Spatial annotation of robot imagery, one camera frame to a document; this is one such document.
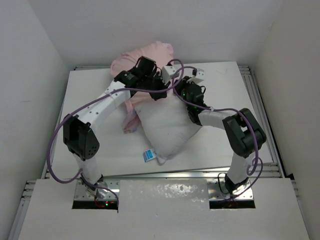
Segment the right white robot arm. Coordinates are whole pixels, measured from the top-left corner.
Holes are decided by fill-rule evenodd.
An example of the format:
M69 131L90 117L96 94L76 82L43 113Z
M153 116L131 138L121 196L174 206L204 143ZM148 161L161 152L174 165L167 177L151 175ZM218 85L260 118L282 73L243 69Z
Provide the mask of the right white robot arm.
M225 131L233 156L224 177L224 186L229 194L233 194L256 171L261 160L259 150L267 136L248 108L214 109L205 104L205 91L205 86L190 81L189 77L183 78L174 88L174 93L185 103L194 124Z

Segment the pink printed pillowcase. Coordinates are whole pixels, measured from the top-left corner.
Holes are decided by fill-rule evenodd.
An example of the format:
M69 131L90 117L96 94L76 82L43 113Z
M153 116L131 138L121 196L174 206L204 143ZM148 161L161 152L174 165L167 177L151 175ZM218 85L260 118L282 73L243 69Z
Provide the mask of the pink printed pillowcase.
M174 50L169 43L155 41L145 47L123 52L112 62L110 66L111 76L115 77L122 71L132 69L142 56L154 60L157 67L162 68L174 58ZM140 124L140 118L135 111L135 107L151 100L149 93L138 92L125 102L127 115L122 123L122 131L125 134L135 132Z

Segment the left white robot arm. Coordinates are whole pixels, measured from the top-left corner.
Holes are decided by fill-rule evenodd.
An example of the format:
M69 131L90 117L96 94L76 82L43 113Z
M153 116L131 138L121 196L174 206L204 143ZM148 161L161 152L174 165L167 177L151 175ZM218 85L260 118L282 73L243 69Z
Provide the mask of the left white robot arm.
M95 158L100 148L96 132L102 122L138 90L147 90L154 100L166 98L170 82L164 69L159 70L154 60L142 56L130 70L116 75L93 104L67 116L63 142L76 158L83 181L96 185L102 179Z

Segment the white pillow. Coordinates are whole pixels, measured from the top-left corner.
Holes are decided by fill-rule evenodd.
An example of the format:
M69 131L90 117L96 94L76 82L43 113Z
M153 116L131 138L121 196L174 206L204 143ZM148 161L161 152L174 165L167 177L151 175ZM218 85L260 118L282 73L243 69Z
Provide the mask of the white pillow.
M174 158L201 126L193 123L185 103L173 91L154 100L139 92L130 100L159 165Z

